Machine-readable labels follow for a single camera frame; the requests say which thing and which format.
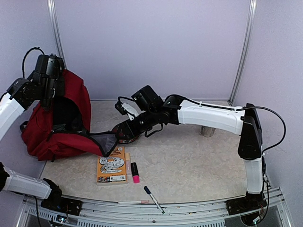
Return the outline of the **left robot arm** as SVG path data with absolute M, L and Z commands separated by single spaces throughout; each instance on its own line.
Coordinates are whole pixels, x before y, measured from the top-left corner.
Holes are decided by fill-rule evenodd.
M 45 110 L 50 110 L 52 101 L 64 95 L 64 61 L 55 54 L 38 56 L 31 74 L 16 79 L 0 98 L 0 137 L 4 138 L 11 126 L 30 109 L 40 102 Z M 62 213 L 64 216 L 78 216 L 82 201 L 68 198 L 52 180 L 39 179 L 18 173 L 4 164 L 0 165 L 1 191 L 31 196 L 36 205 Z

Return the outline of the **red student backpack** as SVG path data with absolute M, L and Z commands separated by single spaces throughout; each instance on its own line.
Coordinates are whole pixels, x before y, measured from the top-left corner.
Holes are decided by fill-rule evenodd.
M 50 110 L 40 104 L 20 125 L 29 155 L 39 161 L 91 153 L 108 157 L 118 144 L 115 132 L 90 132 L 91 102 L 82 78 L 64 70 L 65 95 L 55 97 Z

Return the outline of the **orange comic book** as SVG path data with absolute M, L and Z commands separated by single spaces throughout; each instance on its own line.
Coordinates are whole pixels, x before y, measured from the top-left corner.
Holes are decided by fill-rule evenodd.
M 98 186 L 127 184 L 124 147 L 116 147 L 108 157 L 98 157 L 96 180 Z

